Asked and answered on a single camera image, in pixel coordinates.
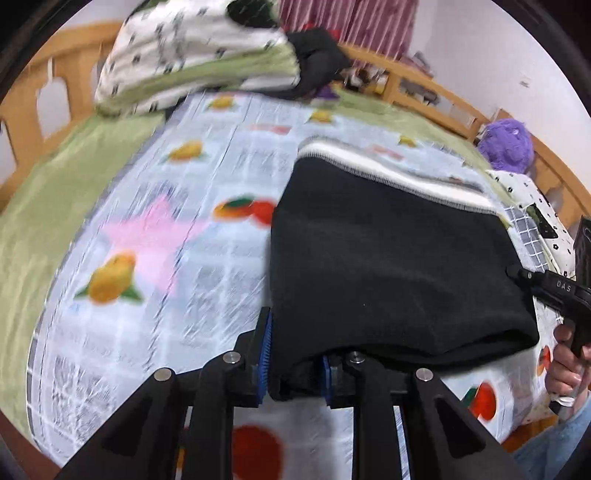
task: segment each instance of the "pink star print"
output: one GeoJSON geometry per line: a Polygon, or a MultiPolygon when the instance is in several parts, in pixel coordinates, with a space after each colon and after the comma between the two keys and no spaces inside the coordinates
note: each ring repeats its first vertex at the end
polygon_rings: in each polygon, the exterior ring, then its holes
{"type": "Polygon", "coordinates": [[[107,223],[112,255],[135,253],[135,272],[161,291],[174,292],[174,254],[188,239],[199,235],[207,222],[179,222],[170,215],[170,205],[160,196],[141,215],[120,223],[107,223]]]}

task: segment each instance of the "purple plush toy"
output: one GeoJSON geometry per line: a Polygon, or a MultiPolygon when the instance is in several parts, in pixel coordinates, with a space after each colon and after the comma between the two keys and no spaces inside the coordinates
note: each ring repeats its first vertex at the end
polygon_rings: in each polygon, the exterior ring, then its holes
{"type": "Polygon", "coordinates": [[[530,133],[512,118],[487,125],[478,150],[495,170],[525,173],[534,160],[530,133]]]}

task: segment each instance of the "white wall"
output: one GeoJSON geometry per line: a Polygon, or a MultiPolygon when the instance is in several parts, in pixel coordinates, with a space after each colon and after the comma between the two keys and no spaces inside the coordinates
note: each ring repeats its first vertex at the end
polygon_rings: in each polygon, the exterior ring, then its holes
{"type": "Polygon", "coordinates": [[[526,123],[591,190],[591,118],[552,58],[509,14],[491,0],[439,0],[424,53],[438,83],[487,116],[500,107],[526,123]],[[519,85],[524,77],[530,88],[519,85]]]}
{"type": "Polygon", "coordinates": [[[425,52],[425,47],[433,35],[439,1],[418,0],[417,16],[414,21],[413,38],[408,46],[408,56],[412,57],[418,50],[425,52]]]}

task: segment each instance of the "red curtain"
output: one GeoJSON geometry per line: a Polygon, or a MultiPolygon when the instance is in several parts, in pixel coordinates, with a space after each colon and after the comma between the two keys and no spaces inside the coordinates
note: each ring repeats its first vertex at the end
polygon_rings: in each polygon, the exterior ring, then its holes
{"type": "Polygon", "coordinates": [[[281,0],[286,31],[313,24],[339,41],[398,60],[413,36],[418,0],[281,0]]]}

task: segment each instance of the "blue sleeve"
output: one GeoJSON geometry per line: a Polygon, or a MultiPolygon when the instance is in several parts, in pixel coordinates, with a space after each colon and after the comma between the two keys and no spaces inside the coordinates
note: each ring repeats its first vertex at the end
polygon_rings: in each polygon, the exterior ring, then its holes
{"type": "Polygon", "coordinates": [[[513,454],[528,480],[553,480],[591,422],[591,395],[570,419],[544,430],[513,454]]]}

